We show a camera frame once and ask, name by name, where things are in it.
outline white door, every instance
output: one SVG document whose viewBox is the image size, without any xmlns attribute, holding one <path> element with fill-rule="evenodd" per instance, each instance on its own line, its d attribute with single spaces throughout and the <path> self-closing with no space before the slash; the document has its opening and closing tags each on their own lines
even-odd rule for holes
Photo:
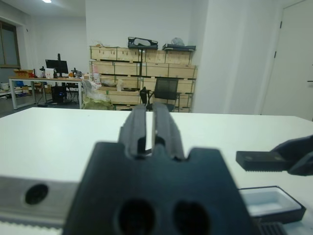
<svg viewBox="0 0 313 235">
<path fill-rule="evenodd" d="M 313 0 L 284 9 L 263 115 L 313 119 Z"/>
</svg>

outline chair backrest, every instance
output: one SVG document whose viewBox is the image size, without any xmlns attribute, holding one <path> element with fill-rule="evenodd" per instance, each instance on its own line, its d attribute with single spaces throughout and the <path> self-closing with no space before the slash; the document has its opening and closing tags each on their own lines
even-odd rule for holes
<svg viewBox="0 0 313 235">
<path fill-rule="evenodd" d="M 155 98 L 176 100 L 177 86 L 178 79 L 157 78 L 155 87 Z"/>
<path fill-rule="evenodd" d="M 141 101 L 143 104 L 147 104 L 147 89 L 144 87 L 140 92 L 139 92 Z"/>
</svg>

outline white table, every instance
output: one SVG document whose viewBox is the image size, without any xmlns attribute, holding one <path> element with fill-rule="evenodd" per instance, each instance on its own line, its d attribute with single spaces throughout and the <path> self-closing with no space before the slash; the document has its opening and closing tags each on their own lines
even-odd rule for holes
<svg viewBox="0 0 313 235">
<path fill-rule="evenodd" d="M 11 177 L 80 181 L 97 141 L 116 142 L 129 112 L 31 108 L 0 118 L 0 174 Z M 151 148 L 152 112 L 147 113 Z M 220 149 L 238 188 L 280 186 L 307 211 L 301 222 L 284 225 L 289 235 L 313 234 L 313 177 L 286 172 L 245 172 L 236 151 L 269 151 L 288 139 L 313 133 L 313 122 L 297 117 L 171 113 L 184 152 L 193 147 Z M 1 235 L 58 235 L 0 223 Z"/>
<path fill-rule="evenodd" d="M 13 81 L 30 81 L 31 89 L 32 89 L 32 95 L 33 95 L 33 101 L 24 103 L 21 105 L 17 105 L 15 92 L 14 92 L 14 82 Z M 69 83 L 77 83 L 78 85 L 78 99 L 79 99 L 79 108 L 81 109 L 83 107 L 82 103 L 82 80 L 78 78 L 66 78 L 66 77 L 59 77 L 59 78 L 20 78 L 20 77 L 9 77 L 9 83 L 10 83 L 10 89 L 11 89 L 11 95 L 12 95 L 12 102 L 13 102 L 13 108 L 18 109 L 27 105 L 35 104 L 37 103 L 36 100 L 36 94 L 35 94 L 35 85 L 34 82 L 69 82 Z M 46 100 L 45 96 L 45 88 L 43 88 L 44 93 L 44 100 Z"/>
</svg>

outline computer monitor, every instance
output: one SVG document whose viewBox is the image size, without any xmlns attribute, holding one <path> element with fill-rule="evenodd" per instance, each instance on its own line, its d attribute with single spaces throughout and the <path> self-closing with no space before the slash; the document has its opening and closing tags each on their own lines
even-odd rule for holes
<svg viewBox="0 0 313 235">
<path fill-rule="evenodd" d="M 61 69 L 58 60 L 45 60 L 48 69 L 55 69 L 58 73 L 68 73 L 67 62 L 61 60 Z"/>
</svg>

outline table leg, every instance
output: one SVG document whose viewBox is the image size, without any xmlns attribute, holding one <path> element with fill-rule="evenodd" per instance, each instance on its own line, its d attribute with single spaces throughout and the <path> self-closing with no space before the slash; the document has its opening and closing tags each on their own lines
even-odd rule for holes
<svg viewBox="0 0 313 235">
<path fill-rule="evenodd" d="M 31 81 L 30 84 L 31 84 L 31 92 L 33 94 L 33 99 L 34 99 L 35 103 L 37 103 L 36 94 L 35 94 L 35 84 L 33 81 Z"/>
<path fill-rule="evenodd" d="M 43 85 L 44 85 L 44 90 L 43 90 L 43 92 L 44 92 L 45 104 L 46 104 L 46 103 L 47 103 L 47 96 L 45 95 L 45 84 L 43 83 Z"/>
<path fill-rule="evenodd" d="M 83 104 L 82 104 L 82 83 L 81 82 L 78 82 L 78 96 L 79 96 L 79 108 L 82 109 Z"/>
<path fill-rule="evenodd" d="M 178 112 L 180 112 L 180 94 L 178 94 Z"/>
<path fill-rule="evenodd" d="M 9 79 L 9 83 L 10 83 L 10 89 L 11 89 L 11 96 L 12 96 L 13 108 L 14 108 L 14 109 L 18 109 L 17 104 L 16 104 L 14 82 L 13 82 L 11 79 Z"/>
</svg>

